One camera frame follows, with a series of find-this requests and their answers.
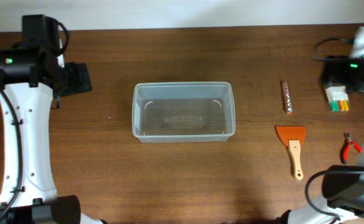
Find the orange screwdriver bit holder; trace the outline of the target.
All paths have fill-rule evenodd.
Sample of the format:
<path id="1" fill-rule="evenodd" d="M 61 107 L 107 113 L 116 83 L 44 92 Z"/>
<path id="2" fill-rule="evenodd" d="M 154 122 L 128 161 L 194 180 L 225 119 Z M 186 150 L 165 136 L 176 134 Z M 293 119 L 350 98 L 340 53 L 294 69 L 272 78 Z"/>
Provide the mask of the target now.
<path id="1" fill-rule="evenodd" d="M 289 93 L 288 83 L 287 81 L 282 82 L 282 93 L 284 98 L 284 109 L 287 114 L 291 114 L 293 112 L 291 96 Z"/>

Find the clear plastic container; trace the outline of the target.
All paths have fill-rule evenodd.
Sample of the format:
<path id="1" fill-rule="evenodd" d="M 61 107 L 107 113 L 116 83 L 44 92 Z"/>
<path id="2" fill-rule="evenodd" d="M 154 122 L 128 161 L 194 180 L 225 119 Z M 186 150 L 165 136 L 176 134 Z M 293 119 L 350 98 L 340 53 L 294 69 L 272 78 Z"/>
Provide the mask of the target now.
<path id="1" fill-rule="evenodd" d="M 222 142 L 236 132 L 228 82 L 139 83 L 134 88 L 132 132 L 141 142 Z"/>

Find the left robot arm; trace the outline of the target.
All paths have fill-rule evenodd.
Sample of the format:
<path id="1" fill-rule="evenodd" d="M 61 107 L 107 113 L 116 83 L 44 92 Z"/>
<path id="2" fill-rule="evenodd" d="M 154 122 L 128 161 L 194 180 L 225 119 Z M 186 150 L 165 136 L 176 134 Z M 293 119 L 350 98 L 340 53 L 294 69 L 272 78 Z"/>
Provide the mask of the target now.
<path id="1" fill-rule="evenodd" d="M 91 91 L 84 63 L 65 63 L 70 34 L 43 14 L 22 17 L 22 39 L 0 50 L 4 179 L 0 223 L 93 223 L 77 196 L 60 197 L 50 166 L 49 116 L 60 98 Z"/>

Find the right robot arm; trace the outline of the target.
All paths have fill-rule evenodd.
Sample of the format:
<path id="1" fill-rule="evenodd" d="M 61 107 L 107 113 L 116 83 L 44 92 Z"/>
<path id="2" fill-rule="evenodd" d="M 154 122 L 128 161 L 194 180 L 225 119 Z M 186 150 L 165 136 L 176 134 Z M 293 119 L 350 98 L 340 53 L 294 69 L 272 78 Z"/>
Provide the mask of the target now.
<path id="1" fill-rule="evenodd" d="M 306 183 L 307 205 L 288 210 L 277 223 L 342 223 L 364 218 L 364 152 L 355 166 L 331 166 Z"/>

